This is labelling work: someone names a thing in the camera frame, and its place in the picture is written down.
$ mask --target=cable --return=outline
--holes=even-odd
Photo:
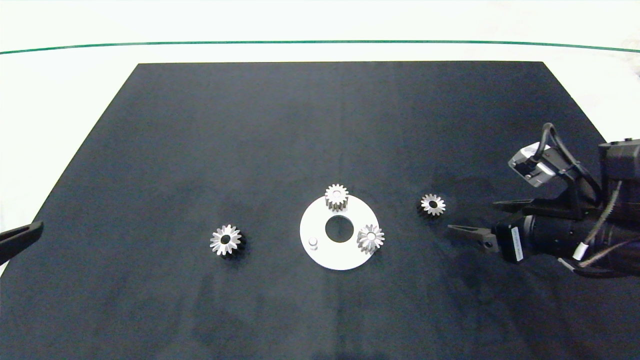
[[[627,241],[623,241],[621,243],[617,243],[611,247],[607,247],[604,250],[601,250],[599,252],[597,252],[596,254],[593,254],[593,256],[591,256],[590,258],[588,258],[585,261],[581,261],[578,263],[578,266],[581,268],[586,268],[587,266],[595,263],[596,261],[600,260],[602,257],[604,257],[605,255],[607,255],[608,253],[612,252],[613,250],[616,250],[617,248],[624,246],[628,243],[632,243],[634,241],[638,241],[638,240],[627,240]]]
[[[538,144],[538,148],[536,149],[535,154],[533,154],[533,156],[531,156],[529,159],[535,163],[540,162],[540,159],[542,159],[543,153],[545,152],[545,147],[547,146],[549,137],[551,137],[554,143],[556,143],[561,154],[564,155],[565,158],[576,168],[580,175],[584,177],[587,184],[589,184],[589,186],[593,190],[596,206],[599,205],[602,198],[602,189],[600,188],[600,185],[598,185],[595,179],[593,179],[591,173],[589,173],[589,171],[573,157],[569,149],[566,148],[564,142],[557,134],[556,127],[552,123],[547,122],[542,125],[542,136],[540,137],[540,143]]]
[[[618,181],[616,189],[611,193],[611,199],[609,199],[609,203],[607,203],[607,206],[604,208],[604,210],[602,210],[602,213],[600,214],[598,221],[596,221],[596,224],[591,228],[589,234],[587,234],[587,237],[582,240],[575,248],[575,251],[573,251],[574,259],[578,261],[582,260],[582,257],[584,256],[584,253],[587,251],[589,246],[593,245],[596,235],[600,232],[600,229],[604,225],[604,222],[607,221],[607,218],[609,218],[609,215],[611,215],[611,212],[613,211],[613,207],[615,206],[616,201],[618,200],[618,195],[620,194],[621,186],[622,180]]]
[[[542,153],[545,152],[545,147],[547,146],[547,139],[549,137],[549,133],[556,131],[556,128],[550,122],[542,125],[542,136],[540,137],[540,143],[538,144],[538,148],[536,149],[536,153],[531,156],[531,160],[537,163],[542,159]]]
[[[602,225],[604,225],[604,222],[607,221],[607,218],[609,217],[609,215],[611,215],[611,212],[613,211],[613,207],[615,206],[616,201],[618,200],[618,195],[620,194],[621,187],[622,187],[622,180],[618,181],[618,185],[616,186],[616,189],[613,190],[613,192],[611,193],[611,199],[609,199],[609,203],[602,211],[602,214],[600,214],[600,218],[598,218],[598,221],[593,226],[593,228],[591,229],[587,237],[584,239],[583,243],[587,245],[593,245],[593,240],[595,239],[596,235],[600,231],[600,228],[602,228]]]

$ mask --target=metal gear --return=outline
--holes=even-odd
[[[429,194],[422,197],[422,208],[427,214],[439,217],[445,211],[445,207],[447,206],[441,197]]]
[[[241,243],[240,238],[240,230],[236,229],[235,226],[224,225],[221,229],[216,229],[216,232],[212,234],[213,238],[211,238],[211,251],[215,252],[217,255],[225,256],[231,255],[234,249],[238,249],[238,244]]]
[[[366,254],[373,254],[385,241],[385,233],[376,225],[365,225],[358,232],[358,247]]]
[[[340,184],[333,184],[324,192],[324,201],[333,211],[344,210],[347,207],[347,200],[349,200],[349,192]]]

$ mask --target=bevel gear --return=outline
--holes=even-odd
[[[423,196],[421,203],[422,209],[426,211],[427,214],[434,217],[439,217],[440,215],[442,215],[442,213],[445,211],[445,207],[447,206],[445,205],[441,197],[434,194]]]
[[[238,249],[238,245],[241,243],[240,230],[235,226],[224,225],[221,229],[216,229],[216,232],[212,234],[211,238],[211,251],[217,255],[226,256],[231,255],[234,249]]]
[[[376,225],[365,225],[358,232],[358,247],[366,254],[373,254],[385,241],[385,233]]]
[[[349,200],[349,192],[340,184],[333,184],[324,192],[324,201],[333,211],[344,210],[347,207],[347,200]]]

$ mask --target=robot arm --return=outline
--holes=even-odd
[[[600,162],[603,189],[547,123],[540,142],[509,166],[534,187],[561,177],[566,190],[556,199],[495,202],[511,215],[491,229],[449,227],[510,263],[548,254],[586,277],[640,276],[640,140],[600,145]]]

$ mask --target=black fabric surface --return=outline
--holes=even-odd
[[[557,195],[506,164],[546,121],[598,176],[604,141],[542,63],[139,65],[3,275],[0,358],[639,358],[636,278],[510,265],[446,230]],[[333,183],[386,234],[346,272],[300,243]],[[209,248],[229,223],[235,260]]]

